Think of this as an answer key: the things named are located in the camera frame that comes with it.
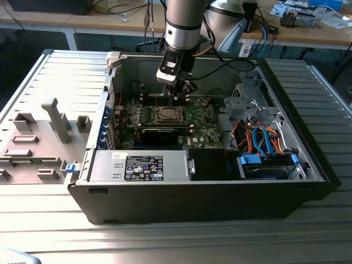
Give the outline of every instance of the green circuit board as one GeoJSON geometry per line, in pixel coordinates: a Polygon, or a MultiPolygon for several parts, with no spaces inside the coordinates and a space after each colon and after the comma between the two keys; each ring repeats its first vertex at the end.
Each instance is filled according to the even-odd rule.
{"type": "Polygon", "coordinates": [[[215,126],[214,107],[208,104],[206,107],[201,105],[203,99],[191,99],[186,106],[175,107],[182,115],[181,125],[168,125],[167,129],[175,129],[184,135],[178,137],[176,144],[167,146],[145,146],[139,136],[143,128],[154,128],[165,125],[160,123],[160,119],[166,115],[157,114],[157,111],[170,110],[169,107],[161,106],[142,106],[140,103],[129,102],[124,106],[126,116],[125,123],[116,127],[120,141],[120,149],[221,149],[221,138],[215,126]],[[141,110],[146,112],[144,119],[141,119],[141,110]]]}

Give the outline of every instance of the open computer chassis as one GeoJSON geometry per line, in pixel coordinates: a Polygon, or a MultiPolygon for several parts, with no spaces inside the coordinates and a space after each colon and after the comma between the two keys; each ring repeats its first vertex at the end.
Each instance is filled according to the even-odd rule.
{"type": "MultiPolygon", "coordinates": [[[[307,113],[319,109],[303,107],[343,104],[317,70],[302,61],[262,59],[238,77],[224,67],[170,107],[154,80],[159,61],[121,56],[114,107],[102,104],[102,126],[95,123],[80,174],[66,178],[90,222],[283,218],[340,186],[326,154],[335,146],[320,144],[311,124],[321,118],[307,113]]],[[[198,59],[194,74],[217,64],[198,59]]]]}

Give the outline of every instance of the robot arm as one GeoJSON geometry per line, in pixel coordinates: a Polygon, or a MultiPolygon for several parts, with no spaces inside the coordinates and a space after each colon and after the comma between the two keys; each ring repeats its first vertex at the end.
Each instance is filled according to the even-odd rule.
{"type": "MultiPolygon", "coordinates": [[[[205,7],[212,1],[209,0],[169,0],[166,15],[165,29],[165,53],[156,74],[157,80],[164,84],[170,95],[169,105],[179,98],[197,90],[197,86],[191,81],[191,71],[194,66],[195,53],[199,43],[199,36],[202,27],[202,20],[205,7]]],[[[211,12],[216,13],[220,18],[225,17],[226,21],[233,24],[232,14],[242,15],[243,0],[216,0],[211,6],[211,12]]],[[[232,43],[242,35],[238,31],[238,38],[231,34],[231,41],[228,37],[225,43],[232,43]]]]}

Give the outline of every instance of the power supply label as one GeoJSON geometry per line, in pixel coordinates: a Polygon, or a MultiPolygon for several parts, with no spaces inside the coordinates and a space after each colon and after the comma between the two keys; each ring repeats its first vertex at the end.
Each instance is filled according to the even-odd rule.
{"type": "Polygon", "coordinates": [[[164,180],[163,156],[127,156],[126,181],[164,180]]]}

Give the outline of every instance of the workbench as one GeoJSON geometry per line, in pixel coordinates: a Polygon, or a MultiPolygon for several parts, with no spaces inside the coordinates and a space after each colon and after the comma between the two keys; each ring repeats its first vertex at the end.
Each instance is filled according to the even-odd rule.
{"type": "MultiPolygon", "coordinates": [[[[94,122],[106,55],[43,54],[0,113],[0,151],[15,129],[12,116],[28,109],[36,118],[46,114],[40,107],[46,95],[59,99],[70,121],[83,114],[94,122]],[[94,89],[78,85],[87,77],[95,78],[94,89]],[[75,79],[72,89],[55,89],[67,79],[75,79]]],[[[352,167],[339,168],[343,184],[324,200],[286,219],[250,221],[93,225],[62,184],[0,184],[0,246],[33,254],[42,264],[351,263],[352,167]]]]}
{"type": "MultiPolygon", "coordinates": [[[[109,15],[98,14],[92,10],[87,16],[70,15],[70,14],[51,14],[37,12],[15,12],[5,1],[6,7],[16,20],[27,30],[55,31],[63,32],[66,35],[70,50],[79,50],[76,41],[76,34],[103,34],[103,35],[124,35],[124,36],[143,36],[144,27],[143,19],[146,7],[128,12],[127,22],[123,22],[109,15]]],[[[109,6],[116,4],[117,0],[108,0],[109,6]]],[[[313,29],[305,27],[286,28],[280,26],[278,16],[270,16],[275,0],[259,0],[260,9],[263,16],[270,21],[269,23],[279,28],[279,33],[274,42],[275,45],[293,46],[293,47],[310,47],[310,48],[331,48],[337,50],[346,50],[352,42],[350,29],[334,29],[320,21],[317,22],[313,29]]],[[[128,7],[136,7],[143,2],[133,2],[128,7]]],[[[102,12],[106,12],[106,6],[102,2],[96,7],[102,12]]],[[[126,10],[128,8],[120,7],[115,10],[126,10]]],[[[341,12],[347,13],[351,10],[343,7],[341,12]]],[[[155,36],[160,37],[164,31],[164,10],[159,4],[154,5],[155,17],[155,36]]],[[[11,16],[6,12],[2,4],[0,5],[0,28],[20,29],[11,16]]],[[[151,36],[151,29],[148,29],[147,36],[151,36]]],[[[253,26],[250,33],[244,33],[240,42],[243,46],[240,56],[247,56],[250,47],[258,43],[262,37],[258,25],[253,26]]]]}

